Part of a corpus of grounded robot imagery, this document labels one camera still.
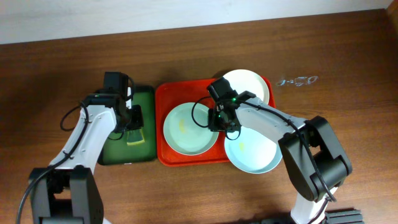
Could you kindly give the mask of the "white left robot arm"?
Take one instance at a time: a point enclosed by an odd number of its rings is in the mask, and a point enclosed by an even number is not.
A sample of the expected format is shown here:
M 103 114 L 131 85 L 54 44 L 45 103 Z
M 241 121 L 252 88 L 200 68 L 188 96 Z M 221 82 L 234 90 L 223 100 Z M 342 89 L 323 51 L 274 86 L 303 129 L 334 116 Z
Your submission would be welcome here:
M 29 176 L 24 199 L 30 199 L 34 223 L 108 223 L 94 178 L 103 146 L 112 132 L 143 126 L 133 95 L 93 93 L 77 109 L 80 117 L 66 145 L 47 167 Z

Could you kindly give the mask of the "light green plate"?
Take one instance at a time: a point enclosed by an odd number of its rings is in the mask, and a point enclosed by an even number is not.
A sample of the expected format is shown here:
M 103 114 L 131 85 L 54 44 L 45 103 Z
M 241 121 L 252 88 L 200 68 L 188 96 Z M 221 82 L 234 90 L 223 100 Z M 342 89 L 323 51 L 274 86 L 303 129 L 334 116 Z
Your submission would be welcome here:
M 211 149 L 218 133 L 203 128 L 208 119 L 208 107 L 193 102 L 173 108 L 165 118 L 163 134 L 173 151 L 186 156 L 196 156 Z

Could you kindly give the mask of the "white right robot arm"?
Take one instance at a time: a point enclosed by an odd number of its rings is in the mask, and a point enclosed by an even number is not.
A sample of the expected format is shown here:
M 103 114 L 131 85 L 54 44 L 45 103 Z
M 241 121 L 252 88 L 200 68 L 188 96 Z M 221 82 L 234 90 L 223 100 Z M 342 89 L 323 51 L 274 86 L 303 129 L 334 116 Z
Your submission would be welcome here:
M 255 94 L 236 91 L 210 94 L 215 102 L 211 120 L 219 131 L 249 128 L 279 145 L 289 179 L 298 192 L 289 221 L 321 223 L 334 192 L 353 167 L 329 122 L 285 114 Z

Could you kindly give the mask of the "light blue plate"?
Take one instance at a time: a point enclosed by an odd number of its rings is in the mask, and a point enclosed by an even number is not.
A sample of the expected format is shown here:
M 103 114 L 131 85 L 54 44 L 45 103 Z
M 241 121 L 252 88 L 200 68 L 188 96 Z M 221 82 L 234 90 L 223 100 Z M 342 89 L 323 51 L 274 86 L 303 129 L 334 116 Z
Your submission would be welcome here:
M 235 167 L 250 174 L 269 172 L 282 160 L 282 153 L 276 143 L 245 127 L 226 135 L 224 150 Z

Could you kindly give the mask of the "yellow green sponge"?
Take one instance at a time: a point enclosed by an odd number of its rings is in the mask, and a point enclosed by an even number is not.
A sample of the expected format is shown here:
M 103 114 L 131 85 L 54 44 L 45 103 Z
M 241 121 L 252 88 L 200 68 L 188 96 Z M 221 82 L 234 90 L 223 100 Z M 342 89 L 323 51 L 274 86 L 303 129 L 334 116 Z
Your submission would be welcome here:
M 133 146 L 145 142 L 144 133 L 141 129 L 134 129 L 127 132 L 126 144 Z

